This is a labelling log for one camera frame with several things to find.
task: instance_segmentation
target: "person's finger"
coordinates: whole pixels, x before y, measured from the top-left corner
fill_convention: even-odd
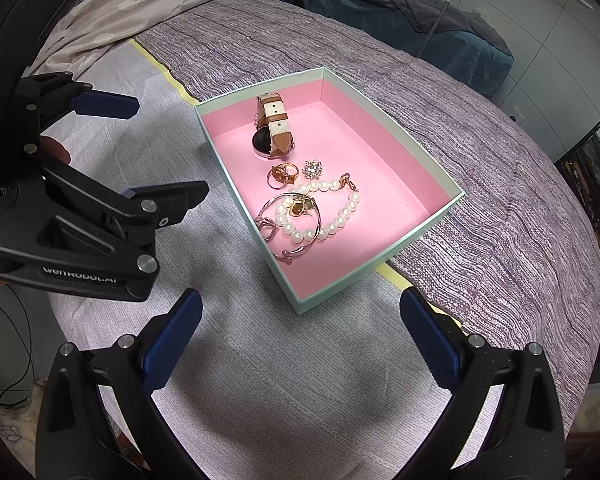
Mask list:
[[[40,136],[40,148],[55,158],[62,160],[65,164],[71,162],[71,155],[57,140],[51,137]]]

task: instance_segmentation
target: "gold ring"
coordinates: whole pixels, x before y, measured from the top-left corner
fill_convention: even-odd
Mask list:
[[[292,168],[295,171],[293,173],[290,173],[287,168]],[[298,178],[299,174],[300,170],[298,170],[298,167],[295,164],[291,162],[283,162],[282,164],[271,167],[269,173],[267,173],[267,184],[269,184],[269,187],[272,189],[282,189],[287,184],[293,184],[296,181],[296,178]],[[270,182],[271,177],[273,177],[275,181],[282,184],[282,186],[272,186]]]

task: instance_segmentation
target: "striped purple fabric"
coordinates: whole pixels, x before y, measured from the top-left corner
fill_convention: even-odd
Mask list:
[[[541,342],[570,427],[600,339],[600,252],[519,126],[430,64],[274,0],[215,0],[136,39],[200,100],[326,66],[392,115],[467,195],[390,264],[493,345]]]

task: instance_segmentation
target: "wristwatch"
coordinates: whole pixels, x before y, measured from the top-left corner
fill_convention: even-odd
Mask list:
[[[280,94],[272,92],[258,96],[254,126],[257,130],[252,143],[258,155],[280,158],[296,146]]]

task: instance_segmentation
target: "black cable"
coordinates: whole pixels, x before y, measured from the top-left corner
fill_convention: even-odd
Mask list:
[[[9,314],[7,314],[5,312],[5,310],[1,306],[0,306],[0,310],[7,317],[7,319],[11,323],[11,326],[13,326],[13,329],[16,331],[16,334],[18,335],[18,338],[20,339],[20,342],[24,346],[25,352],[27,353],[27,356],[29,357],[29,361],[27,362],[27,368],[24,371],[23,375],[17,381],[15,381],[13,384],[10,384],[3,391],[1,391],[1,393],[0,393],[0,399],[2,398],[2,396],[6,392],[8,392],[11,388],[13,388],[16,384],[18,384],[19,382],[21,382],[21,381],[24,380],[24,378],[27,376],[27,373],[29,373],[29,368],[32,368],[33,377],[35,378],[35,376],[36,376],[36,367],[33,364],[33,358],[32,358],[32,355],[31,355],[31,351],[32,351],[32,334],[31,334],[31,324],[29,322],[29,315],[27,314],[27,309],[24,307],[22,301],[20,300],[20,297],[17,295],[16,291],[13,290],[13,287],[9,283],[7,283],[6,285],[9,287],[9,290],[16,297],[16,300],[18,300],[18,303],[20,304],[20,307],[22,308],[22,312],[24,313],[25,319],[27,320],[27,329],[29,330],[29,348],[28,349],[27,349],[27,345],[24,343],[24,339],[20,335],[20,331],[17,329],[15,323],[13,322],[13,319],[11,319],[11,316],[9,316]],[[11,404],[0,402],[0,406],[5,407],[5,408],[12,408],[13,406],[17,406],[18,404],[21,404],[21,403],[25,402],[27,400],[27,398],[28,397],[25,397],[24,399],[21,399],[18,402],[13,402]]]
[[[27,349],[27,345],[24,343],[24,339],[22,338],[22,336],[20,335],[19,330],[17,329],[15,323],[13,322],[13,320],[11,319],[11,317],[9,316],[9,314],[7,314],[4,309],[0,306],[0,310],[2,311],[2,313],[9,319],[11,325],[13,326],[13,329],[16,331],[16,333],[18,334],[18,337],[20,338],[20,341],[22,342],[22,345],[24,346],[25,351],[27,352],[27,354],[29,355],[29,362],[27,363],[27,368],[26,370],[24,370],[24,373],[22,374],[22,376],[15,381],[14,383],[11,383],[9,386],[7,386],[1,393],[0,393],[0,399],[4,396],[4,394],[6,392],[8,392],[11,388],[13,388],[16,384],[19,384],[20,382],[22,382],[24,380],[24,378],[27,376],[27,374],[29,373],[29,368],[33,367],[33,360],[31,358],[31,344],[32,344],[32,340],[31,340],[31,325],[29,323],[29,316],[27,315],[27,311],[24,308],[24,305],[22,304],[22,302],[20,301],[20,298],[18,297],[18,295],[15,293],[15,291],[11,288],[11,285],[9,285],[7,283],[7,286],[11,289],[11,292],[13,292],[14,296],[17,298],[18,302],[20,303],[20,306],[22,307],[22,311],[24,312],[24,315],[27,319],[27,326],[29,327],[29,349]]]
[[[9,287],[9,290],[16,297],[16,300],[18,300],[18,303],[20,304],[20,307],[22,309],[22,313],[24,314],[24,318],[27,320],[27,330],[29,330],[29,352],[28,353],[29,353],[29,359],[31,360],[31,368],[33,370],[33,378],[35,379],[36,378],[36,365],[33,364],[33,358],[31,357],[32,352],[33,352],[33,346],[32,346],[31,323],[29,322],[29,314],[27,314],[27,309],[24,308],[24,305],[22,304],[20,297],[16,294],[16,291],[13,290],[13,287],[9,283],[5,283],[5,285]]]

